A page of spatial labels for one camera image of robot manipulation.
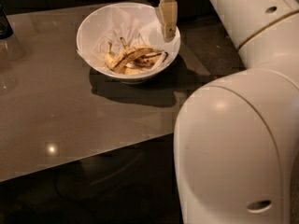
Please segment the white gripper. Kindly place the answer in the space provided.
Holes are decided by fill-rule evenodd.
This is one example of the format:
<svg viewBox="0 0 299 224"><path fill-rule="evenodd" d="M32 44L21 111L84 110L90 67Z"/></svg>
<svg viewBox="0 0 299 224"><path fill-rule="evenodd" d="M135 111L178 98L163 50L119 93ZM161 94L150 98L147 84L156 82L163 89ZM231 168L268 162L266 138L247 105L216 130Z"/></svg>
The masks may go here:
<svg viewBox="0 0 299 224"><path fill-rule="evenodd" d="M160 0L157 12L164 41L170 42L176 36L178 3L176 0Z"/></svg>

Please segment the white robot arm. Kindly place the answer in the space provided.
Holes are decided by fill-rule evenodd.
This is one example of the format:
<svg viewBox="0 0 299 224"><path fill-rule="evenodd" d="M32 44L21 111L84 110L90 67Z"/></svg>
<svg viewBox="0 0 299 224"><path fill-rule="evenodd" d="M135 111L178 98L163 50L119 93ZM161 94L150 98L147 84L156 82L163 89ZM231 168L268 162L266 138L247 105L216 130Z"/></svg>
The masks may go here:
<svg viewBox="0 0 299 224"><path fill-rule="evenodd" d="M184 224L290 224L299 146L299 4L210 0L245 65L180 109L174 162Z"/></svg>

